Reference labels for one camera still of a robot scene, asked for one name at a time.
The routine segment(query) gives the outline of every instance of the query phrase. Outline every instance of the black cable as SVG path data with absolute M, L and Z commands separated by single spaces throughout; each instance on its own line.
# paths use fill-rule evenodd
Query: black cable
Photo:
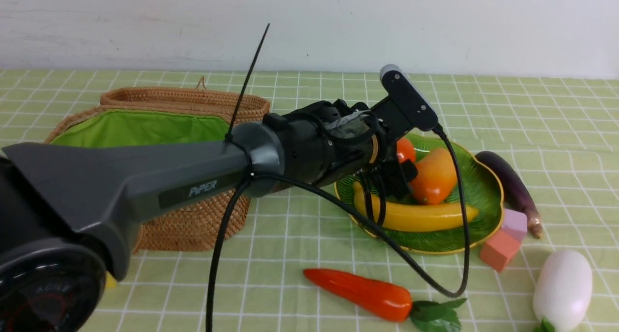
M 462 282 L 460 283 L 460 287 L 455 292 L 451 292 L 445 289 L 440 284 L 438 284 L 435 281 L 435 279 L 433 279 L 430 275 L 428 275 L 415 262 L 415 260 L 412 259 L 409 253 L 402 250 L 402 248 L 393 239 L 391 239 L 389 235 L 385 233 L 385 231 L 383 231 L 382 227 L 374 223 L 374 220 L 370 220 L 369 218 L 363 217 L 353 207 L 350 207 L 345 202 L 342 202 L 341 200 L 337 199 L 334 195 L 331 195 L 331 193 L 328 193 L 327 191 L 314 187 L 310 184 L 306 184 L 305 182 L 292 180 L 283 175 L 278 175 L 278 174 L 273 174 L 273 173 L 256 174 L 253 176 L 253 180 L 272 178 L 274 180 L 279 180 L 286 184 L 290 184 L 290 185 L 305 189 L 306 191 L 312 192 L 318 196 L 321 196 L 327 199 L 328 201 L 332 202 L 336 206 L 343 209 L 345 212 L 352 215 L 358 222 L 370 228 L 371 231 L 373 231 L 376 235 L 378 235 L 378 237 L 380 237 L 383 241 L 385 241 L 385 243 L 387 243 L 398 255 L 400 255 L 400 257 L 409 266 L 411 266 L 411 268 L 413 268 L 413 270 L 415 270 L 415 272 L 418 275 L 420 275 L 420 277 L 422 277 L 422 279 L 426 281 L 426 283 L 432 286 L 432 288 L 434 288 L 435 290 L 437 290 L 438 292 L 440 292 L 441 294 L 447 297 L 458 298 L 464 293 L 464 290 L 466 290 L 466 286 L 467 286 L 468 279 L 469 279 L 469 263 L 470 263 L 470 255 L 471 255 L 471 237 L 469 234 L 469 223 L 468 223 L 467 214 L 466 214 L 464 185 L 462 184 L 462 177 L 460 176 L 460 168 L 458 166 L 456 154 L 453 150 L 453 147 L 451 146 L 451 143 L 449 142 L 449 139 L 447 138 L 446 134 L 444 133 L 440 125 L 437 125 L 437 127 L 434 129 L 434 132 L 445 142 L 445 145 L 447 146 L 447 150 L 449 151 L 449 154 L 451 155 L 451 158 L 455 165 L 456 177 L 457 177 L 457 183 L 458 183 L 458 192 L 460 193 L 460 207 L 462 208 L 462 219 L 463 219 L 463 227 L 464 227 L 464 270 L 462 273 Z M 206 321 L 205 321 L 206 332 L 212 332 L 212 328 L 213 328 L 215 279 L 217 276 L 217 268 L 219 266 L 219 258 L 221 256 L 221 247 L 223 247 L 223 240 L 225 239 L 225 233 L 228 227 L 228 222 L 230 221 L 232 210 L 234 209 L 234 206 L 236 202 L 238 201 L 238 198 L 240 198 L 240 196 L 243 194 L 243 191 L 249 186 L 251 180 L 252 178 L 247 177 L 243 180 L 243 182 L 241 182 L 241 184 L 239 184 L 239 187 L 236 189 L 234 195 L 232 196 L 232 199 L 230 200 L 230 202 L 228 203 L 228 206 L 226 207 L 226 211 L 223 215 L 223 218 L 221 218 L 221 226 L 219 228 L 219 232 L 217 233 L 217 239 L 215 240 L 213 257 L 211 259 L 211 264 L 210 264 L 210 276 L 208 278 L 208 291 L 207 291 L 207 301 L 206 301 Z
M 381 174 L 376 174 L 376 190 L 378 191 L 378 200 L 380 200 L 380 207 L 378 211 L 378 226 L 383 226 L 385 222 L 385 214 L 387 213 L 387 196 L 385 196 L 385 185 L 383 184 L 383 178 Z
M 371 179 L 366 177 L 364 173 L 359 174 L 359 182 L 363 190 L 363 201 L 365 203 L 365 213 L 367 218 L 374 220 L 374 207 L 372 206 L 372 189 Z
M 250 178 L 245 178 L 241 184 L 237 187 L 232 198 L 228 202 L 228 206 L 226 207 L 225 213 L 223 213 L 223 217 L 221 218 L 221 224 L 219 226 L 219 231 L 217 233 L 217 239 L 215 239 L 215 246 L 213 249 L 213 257 L 210 260 L 210 274 L 208 275 L 208 291 L 206 293 L 206 331 L 211 332 L 213 330 L 213 310 L 214 310 L 214 302 L 215 302 L 215 279 L 217 278 L 217 268 L 219 267 L 219 257 L 221 256 L 221 248 L 223 247 L 223 240 L 226 236 L 226 231 L 228 230 L 228 222 L 230 222 L 230 217 L 232 216 L 232 211 L 234 210 L 234 206 L 241 195 L 243 195 L 243 191 L 247 187 L 250 186 Z

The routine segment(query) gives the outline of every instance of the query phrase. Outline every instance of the green basket lining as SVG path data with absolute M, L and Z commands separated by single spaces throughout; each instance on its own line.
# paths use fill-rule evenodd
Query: green basket lining
M 117 147 L 223 140 L 228 123 L 212 115 L 145 110 L 107 110 L 74 125 L 50 144 Z

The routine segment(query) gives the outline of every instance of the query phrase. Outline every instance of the yellow banana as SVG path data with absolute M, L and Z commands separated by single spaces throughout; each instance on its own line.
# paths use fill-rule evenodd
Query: yellow banana
M 363 188 L 358 181 L 353 184 L 354 207 L 367 217 Z M 380 212 L 380 198 L 371 195 L 374 219 Z M 478 209 L 467 204 L 467 219 L 471 222 L 479 214 Z M 407 205 L 386 202 L 383 227 L 394 231 L 444 231 L 462 226 L 462 209 L 459 202 L 436 205 Z

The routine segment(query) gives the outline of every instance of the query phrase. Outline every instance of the pink block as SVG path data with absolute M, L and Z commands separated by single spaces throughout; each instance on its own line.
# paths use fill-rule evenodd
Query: pink block
M 512 238 L 522 242 L 528 233 L 527 216 L 518 211 L 505 209 L 501 229 Z

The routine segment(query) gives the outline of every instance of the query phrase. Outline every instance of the eggplant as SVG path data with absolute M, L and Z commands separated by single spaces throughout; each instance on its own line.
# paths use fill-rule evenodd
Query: eggplant
M 502 184 L 507 202 L 515 211 L 520 211 L 527 216 L 529 231 L 536 239 L 540 239 L 544 233 L 542 216 L 537 211 L 527 187 L 513 167 L 501 156 L 491 151 L 481 151 L 475 155 L 475 158 L 495 173 Z

